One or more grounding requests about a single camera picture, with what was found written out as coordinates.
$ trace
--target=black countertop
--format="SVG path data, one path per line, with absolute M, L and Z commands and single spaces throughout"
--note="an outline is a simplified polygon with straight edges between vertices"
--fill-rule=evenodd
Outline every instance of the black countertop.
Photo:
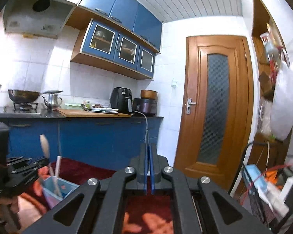
M 30 110 L 30 111 L 22 111 L 22 110 L 14 110 L 14 108 L 0 108 L 0 121 L 3 119 L 93 119 L 94 117 L 89 118 L 73 118 L 73 117 L 65 117 L 57 111 L 49 111 L 45 108 L 38 108 L 37 111 Z M 143 118 L 140 114 L 134 114 L 130 117 L 132 118 Z M 148 119 L 153 118 L 163 118 L 160 116 L 153 116 L 148 117 Z

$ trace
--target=silver screw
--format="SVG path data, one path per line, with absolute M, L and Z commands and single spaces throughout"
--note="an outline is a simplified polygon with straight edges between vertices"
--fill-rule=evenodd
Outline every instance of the silver screw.
M 165 172 L 165 173 L 172 173 L 173 170 L 174 170 L 174 168 L 171 167 L 171 166 L 166 166 L 166 167 L 164 167 L 164 172 Z
M 203 176 L 201 177 L 201 182 L 203 184 L 208 184 L 209 182 L 211 182 L 211 179 L 209 177 Z
M 133 173 L 135 171 L 134 167 L 128 166 L 125 168 L 125 173 Z
M 87 183 L 88 183 L 89 186 L 94 186 L 94 185 L 97 184 L 97 182 L 98 182 L 98 180 L 96 178 L 90 178 L 87 181 Z

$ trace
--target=wooden cutting board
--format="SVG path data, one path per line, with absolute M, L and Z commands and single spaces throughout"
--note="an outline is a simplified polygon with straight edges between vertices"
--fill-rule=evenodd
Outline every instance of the wooden cutting board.
M 118 113 L 118 114 L 109 114 L 109 113 L 91 113 L 84 110 L 67 110 L 67 109 L 58 109 L 60 114 L 65 117 L 79 117 L 79 118 L 122 118 L 122 117 L 131 117 L 130 114 Z

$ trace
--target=red wire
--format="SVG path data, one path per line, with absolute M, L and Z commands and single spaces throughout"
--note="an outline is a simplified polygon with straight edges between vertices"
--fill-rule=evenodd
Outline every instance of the red wire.
M 285 167 L 289 167 L 289 166 L 293 166 L 293 164 L 284 164 L 284 165 L 277 165 L 277 166 L 274 166 L 274 167 L 271 167 L 269 168 L 267 171 L 264 171 L 261 175 L 259 175 L 254 181 L 252 181 L 247 189 L 247 191 L 244 193 L 244 197 L 242 199 L 242 201 L 240 202 L 240 205 L 243 205 L 244 203 L 244 200 L 249 192 L 249 190 L 251 189 L 252 185 L 254 184 L 255 181 L 257 181 L 261 176 L 265 175 L 266 172 L 268 171 L 274 171 L 274 170 L 278 170 L 278 169 L 282 169 L 282 168 L 285 168 Z

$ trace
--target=stove burner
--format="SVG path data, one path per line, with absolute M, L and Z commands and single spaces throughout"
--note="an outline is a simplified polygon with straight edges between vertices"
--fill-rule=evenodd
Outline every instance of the stove burner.
M 13 103 L 14 110 L 22 110 L 22 111 L 37 111 L 38 103 Z

